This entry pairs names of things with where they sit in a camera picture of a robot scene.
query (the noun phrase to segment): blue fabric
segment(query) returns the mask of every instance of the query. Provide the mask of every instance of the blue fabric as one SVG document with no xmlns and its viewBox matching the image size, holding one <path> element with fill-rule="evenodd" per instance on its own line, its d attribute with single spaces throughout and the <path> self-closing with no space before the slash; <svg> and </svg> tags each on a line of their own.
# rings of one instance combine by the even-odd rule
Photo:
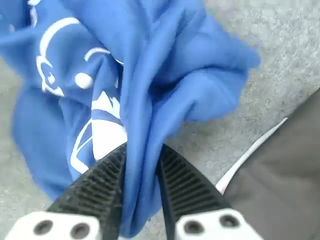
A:
<svg viewBox="0 0 320 240">
<path fill-rule="evenodd" d="M 0 54 L 24 79 L 13 137 L 34 181 L 56 199 L 127 141 L 125 237 L 161 207 L 166 138 L 234 110 L 259 64 L 199 0 L 9 0 L 0 11 Z"/>
</svg>

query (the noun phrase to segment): gray fabric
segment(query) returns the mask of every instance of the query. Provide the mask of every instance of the gray fabric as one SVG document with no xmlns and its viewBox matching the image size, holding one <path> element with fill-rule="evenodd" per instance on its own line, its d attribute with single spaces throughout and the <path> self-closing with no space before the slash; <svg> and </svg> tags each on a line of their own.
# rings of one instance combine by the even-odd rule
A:
<svg viewBox="0 0 320 240">
<path fill-rule="evenodd" d="M 248 158 L 224 195 L 266 240 L 315 240 L 319 186 L 320 90 Z"/>
<path fill-rule="evenodd" d="M 189 123 L 169 140 L 213 183 L 263 133 L 320 87 L 320 2 L 315 0 L 206 0 L 208 9 L 262 57 L 239 108 L 203 124 Z M 17 76 L 0 63 L 0 239 L 22 215 L 48 199 L 34 186 L 10 137 Z M 137 240 L 164 240 L 161 214 Z"/>
</svg>

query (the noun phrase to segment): white logo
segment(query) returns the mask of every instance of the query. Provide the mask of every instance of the white logo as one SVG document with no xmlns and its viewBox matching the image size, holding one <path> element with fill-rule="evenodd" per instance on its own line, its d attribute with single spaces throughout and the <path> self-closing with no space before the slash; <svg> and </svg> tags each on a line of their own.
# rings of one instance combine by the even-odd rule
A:
<svg viewBox="0 0 320 240">
<path fill-rule="evenodd" d="M 39 45 L 39 52 L 40 55 L 36 57 L 36 67 L 37 70 L 41 76 L 42 79 L 42 91 L 43 92 L 50 92 L 54 95 L 64 97 L 64 93 L 62 89 L 58 86 L 55 89 L 53 89 L 51 86 L 49 86 L 46 82 L 46 76 L 42 71 L 42 64 L 46 64 L 50 68 L 53 68 L 52 64 L 49 62 L 49 60 L 46 58 L 46 53 L 47 49 L 49 46 L 49 43 L 51 39 L 54 37 L 54 35 L 62 28 L 73 25 L 73 24 L 79 24 L 79 20 L 74 18 L 74 17 L 66 17 L 63 19 L 60 19 L 53 23 L 43 34 L 41 40 L 40 40 L 40 45 Z M 47 78 L 48 82 L 52 85 L 56 79 L 55 76 L 51 72 L 49 72 L 49 77 Z"/>
</svg>

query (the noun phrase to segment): white stripe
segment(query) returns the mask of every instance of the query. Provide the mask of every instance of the white stripe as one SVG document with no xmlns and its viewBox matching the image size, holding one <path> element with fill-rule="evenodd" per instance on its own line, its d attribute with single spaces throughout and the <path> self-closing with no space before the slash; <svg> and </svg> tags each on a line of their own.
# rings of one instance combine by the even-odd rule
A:
<svg viewBox="0 0 320 240">
<path fill-rule="evenodd" d="M 231 182 L 232 178 L 238 171 L 238 169 L 244 164 L 244 162 L 259 148 L 288 118 L 284 118 L 278 125 L 271 128 L 264 135 L 262 135 L 252 146 L 239 158 L 239 160 L 225 173 L 225 175 L 216 184 L 216 189 L 224 194 L 226 188 Z"/>
</svg>

